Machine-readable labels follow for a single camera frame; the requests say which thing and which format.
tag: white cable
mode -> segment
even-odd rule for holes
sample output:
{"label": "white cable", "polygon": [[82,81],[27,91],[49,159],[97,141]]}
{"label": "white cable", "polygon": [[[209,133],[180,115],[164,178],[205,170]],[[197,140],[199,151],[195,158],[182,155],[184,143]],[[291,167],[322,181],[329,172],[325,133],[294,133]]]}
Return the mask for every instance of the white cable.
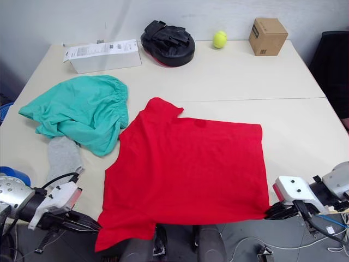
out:
{"label": "white cable", "polygon": [[[347,230],[347,229],[344,229],[343,231],[341,231],[341,232],[339,232],[339,233],[337,233],[337,234],[334,234],[334,236],[340,235],[340,234],[346,232],[346,230]],[[236,253],[237,248],[240,246],[240,244],[241,244],[242,242],[244,242],[244,241],[247,240],[247,239],[254,239],[254,240],[260,241],[260,242],[263,243],[264,245],[267,245],[267,246],[269,246],[269,247],[278,248],[278,249],[283,249],[283,250],[297,250],[297,249],[301,249],[301,248],[305,248],[305,247],[310,247],[310,246],[315,245],[316,243],[319,243],[320,241],[325,240],[325,239],[327,239],[327,238],[328,238],[328,236],[326,236],[326,237],[324,237],[324,238],[322,238],[322,239],[319,239],[319,240],[317,240],[317,241],[315,241],[315,242],[313,242],[313,243],[310,243],[310,244],[308,244],[308,245],[304,245],[304,246],[300,246],[300,247],[278,247],[278,246],[274,246],[274,245],[265,243],[263,240],[258,239],[258,238],[256,238],[256,237],[246,237],[246,238],[244,238],[244,239],[241,239],[241,240],[237,243],[237,245],[235,246],[235,249],[234,249],[232,258],[231,258],[231,260],[230,260],[229,262],[233,262],[233,261],[234,261],[234,257],[235,257],[235,253]]]}
{"label": "white cable", "polygon": [[[52,244],[52,243],[55,243],[61,236],[63,236],[63,234],[64,234],[65,232],[66,232],[66,230],[63,231],[63,233],[61,233],[56,239],[54,239],[54,240],[52,240],[50,243],[46,244],[46,245],[44,246],[44,248],[47,247],[48,245]],[[22,257],[20,257],[20,258],[18,258],[18,259],[15,259],[14,262],[17,262],[17,261],[19,261],[20,259],[22,259],[22,258],[24,258],[24,257],[26,257],[26,256],[28,256],[28,255],[30,255],[30,254],[33,254],[34,252],[35,252],[35,250],[30,251],[29,253],[25,254],[24,256],[22,256]]]}
{"label": "white cable", "polygon": [[[344,225],[349,225],[349,214],[344,213],[341,215],[342,215]],[[344,235],[343,240],[348,243],[348,240],[349,240],[349,228],[348,227],[345,229],[345,235]],[[341,247],[328,247],[327,250],[332,252],[332,253],[339,253],[339,252],[344,251],[346,256],[349,257],[348,250],[345,248],[345,246],[343,244]]]}
{"label": "white cable", "polygon": [[16,261],[16,259],[17,259],[17,254],[18,254],[18,252],[17,252],[17,249],[18,249],[18,233],[17,233],[17,223],[15,224],[15,241],[16,241],[16,243],[15,243],[15,257],[14,257],[14,259],[13,259],[13,261]]}

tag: red t-shirt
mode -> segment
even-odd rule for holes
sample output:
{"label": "red t-shirt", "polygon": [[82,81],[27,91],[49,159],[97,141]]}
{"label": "red t-shirt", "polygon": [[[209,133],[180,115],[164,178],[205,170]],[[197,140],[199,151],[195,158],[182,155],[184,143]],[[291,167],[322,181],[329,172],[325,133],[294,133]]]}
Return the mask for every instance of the red t-shirt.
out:
{"label": "red t-shirt", "polygon": [[151,99],[120,135],[106,170],[96,251],[150,240],[156,223],[262,219],[269,208],[259,124],[179,118],[183,108]]}

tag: black punching mitt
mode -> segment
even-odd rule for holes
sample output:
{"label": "black punching mitt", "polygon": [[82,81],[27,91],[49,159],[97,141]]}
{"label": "black punching mitt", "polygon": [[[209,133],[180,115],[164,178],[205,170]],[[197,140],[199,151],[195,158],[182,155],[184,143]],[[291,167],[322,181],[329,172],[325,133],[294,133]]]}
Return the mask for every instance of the black punching mitt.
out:
{"label": "black punching mitt", "polygon": [[194,57],[195,43],[183,27],[153,21],[141,36],[143,48],[162,64],[179,67]]}

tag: cardboard box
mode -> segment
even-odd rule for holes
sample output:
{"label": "cardboard box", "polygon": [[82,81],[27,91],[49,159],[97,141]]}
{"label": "cardboard box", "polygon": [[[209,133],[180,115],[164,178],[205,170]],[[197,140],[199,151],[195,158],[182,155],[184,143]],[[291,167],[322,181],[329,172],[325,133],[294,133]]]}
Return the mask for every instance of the cardboard box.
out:
{"label": "cardboard box", "polygon": [[141,66],[135,39],[69,47],[63,62],[70,61],[78,74]]}
{"label": "cardboard box", "polygon": [[277,56],[287,36],[277,18],[256,18],[249,42],[256,56]]}

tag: teal cloth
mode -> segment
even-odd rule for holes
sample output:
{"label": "teal cloth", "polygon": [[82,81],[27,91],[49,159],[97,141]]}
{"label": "teal cloth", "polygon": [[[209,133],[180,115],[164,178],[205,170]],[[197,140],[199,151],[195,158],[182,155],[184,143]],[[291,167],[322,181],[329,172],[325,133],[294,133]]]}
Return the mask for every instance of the teal cloth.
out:
{"label": "teal cloth", "polygon": [[126,85],[113,76],[79,76],[57,84],[19,113],[41,123],[36,133],[66,135],[104,156],[128,125],[127,96]]}

